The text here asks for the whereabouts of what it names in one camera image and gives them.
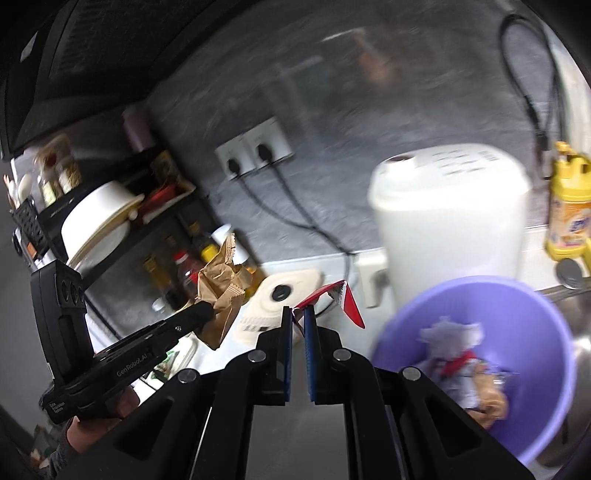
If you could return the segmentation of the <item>left hand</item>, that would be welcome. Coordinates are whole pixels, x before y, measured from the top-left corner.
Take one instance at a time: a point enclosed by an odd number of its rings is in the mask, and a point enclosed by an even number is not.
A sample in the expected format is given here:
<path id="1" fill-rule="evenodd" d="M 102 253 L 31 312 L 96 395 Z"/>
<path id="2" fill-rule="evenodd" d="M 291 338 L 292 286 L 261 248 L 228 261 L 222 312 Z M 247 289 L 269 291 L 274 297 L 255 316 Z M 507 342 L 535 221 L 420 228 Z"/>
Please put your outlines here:
<path id="1" fill-rule="evenodd" d="M 69 445 L 79 454 L 87 451 L 123 419 L 129 416 L 138 406 L 139 397 L 131 386 L 128 386 L 119 397 L 114 408 L 114 416 L 106 419 L 81 421 L 74 417 L 67 429 L 66 438 Z"/>

